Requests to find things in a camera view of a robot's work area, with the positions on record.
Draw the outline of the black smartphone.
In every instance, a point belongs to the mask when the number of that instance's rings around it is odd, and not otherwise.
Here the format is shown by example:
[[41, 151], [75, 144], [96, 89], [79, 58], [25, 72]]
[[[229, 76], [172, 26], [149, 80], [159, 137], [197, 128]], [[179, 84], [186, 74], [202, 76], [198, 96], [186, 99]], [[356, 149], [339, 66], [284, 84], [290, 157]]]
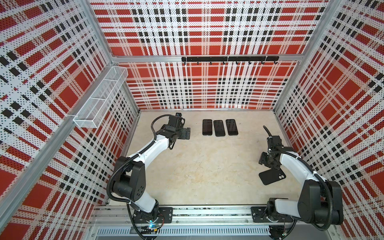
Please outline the black smartphone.
[[222, 120], [214, 120], [214, 129], [216, 137], [224, 137], [226, 135], [224, 122]]
[[203, 136], [211, 136], [213, 134], [213, 121], [211, 119], [203, 119], [202, 134]]
[[227, 132], [229, 136], [237, 136], [239, 134], [235, 119], [226, 120]]

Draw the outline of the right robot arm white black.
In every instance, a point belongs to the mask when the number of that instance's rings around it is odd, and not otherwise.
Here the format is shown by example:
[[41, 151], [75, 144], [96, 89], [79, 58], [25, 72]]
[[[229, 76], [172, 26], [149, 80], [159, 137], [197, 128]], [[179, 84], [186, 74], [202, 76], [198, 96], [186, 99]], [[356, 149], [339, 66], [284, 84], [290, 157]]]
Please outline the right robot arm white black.
[[267, 151], [263, 152], [259, 164], [268, 168], [259, 174], [267, 186], [286, 178], [282, 167], [295, 177], [302, 189], [299, 199], [270, 198], [264, 215], [271, 222], [291, 217], [313, 225], [320, 231], [344, 221], [343, 193], [341, 186], [327, 180], [304, 161], [293, 148], [285, 147], [280, 136], [268, 134]]

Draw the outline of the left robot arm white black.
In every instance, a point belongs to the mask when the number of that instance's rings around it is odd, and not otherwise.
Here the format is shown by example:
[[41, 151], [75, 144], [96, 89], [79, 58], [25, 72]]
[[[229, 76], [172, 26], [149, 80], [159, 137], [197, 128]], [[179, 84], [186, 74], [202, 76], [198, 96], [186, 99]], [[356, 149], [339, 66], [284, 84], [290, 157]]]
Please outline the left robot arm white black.
[[151, 123], [153, 139], [129, 157], [119, 157], [107, 184], [107, 196], [115, 202], [131, 205], [135, 210], [152, 213], [157, 200], [146, 191], [146, 169], [165, 150], [172, 150], [177, 140], [189, 140], [191, 129], [185, 128], [182, 113], [161, 115]]

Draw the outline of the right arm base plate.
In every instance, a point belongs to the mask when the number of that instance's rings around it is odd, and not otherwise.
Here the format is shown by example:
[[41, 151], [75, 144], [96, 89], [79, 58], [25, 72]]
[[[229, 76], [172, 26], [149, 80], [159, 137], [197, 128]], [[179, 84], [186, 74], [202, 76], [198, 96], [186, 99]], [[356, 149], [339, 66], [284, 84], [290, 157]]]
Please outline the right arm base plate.
[[251, 207], [251, 217], [254, 223], [292, 223], [291, 216], [283, 215], [269, 207]]

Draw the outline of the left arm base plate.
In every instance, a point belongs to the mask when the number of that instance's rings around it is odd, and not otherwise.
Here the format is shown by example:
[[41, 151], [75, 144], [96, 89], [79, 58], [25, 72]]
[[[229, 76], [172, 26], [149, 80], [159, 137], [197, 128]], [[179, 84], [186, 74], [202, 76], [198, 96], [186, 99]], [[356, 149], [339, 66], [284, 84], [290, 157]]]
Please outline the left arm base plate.
[[133, 220], [135, 224], [169, 224], [173, 219], [172, 207], [155, 207], [151, 213], [143, 211], [134, 211]]

